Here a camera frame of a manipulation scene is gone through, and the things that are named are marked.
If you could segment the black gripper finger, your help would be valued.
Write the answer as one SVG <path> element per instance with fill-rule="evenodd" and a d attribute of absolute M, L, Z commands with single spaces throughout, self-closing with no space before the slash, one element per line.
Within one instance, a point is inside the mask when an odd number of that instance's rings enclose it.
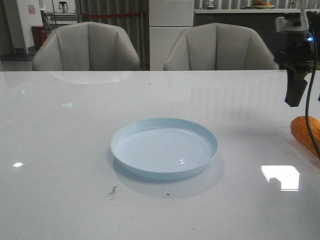
<path fill-rule="evenodd" d="M 284 66 L 287 73 L 287 90 L 284 101 L 290 107 L 298 107 L 307 86 L 305 76 L 308 71 L 291 63 L 285 63 Z"/>

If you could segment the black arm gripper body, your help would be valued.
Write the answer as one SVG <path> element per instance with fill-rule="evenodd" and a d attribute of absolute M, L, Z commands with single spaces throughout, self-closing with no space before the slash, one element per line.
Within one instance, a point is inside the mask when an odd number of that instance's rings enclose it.
<path fill-rule="evenodd" d="M 274 61 L 283 69 L 285 63 L 297 64 L 298 67 L 311 69 L 315 60 L 311 47 L 313 41 L 306 40 L 302 32 L 289 32 L 284 47 L 274 54 Z"/>

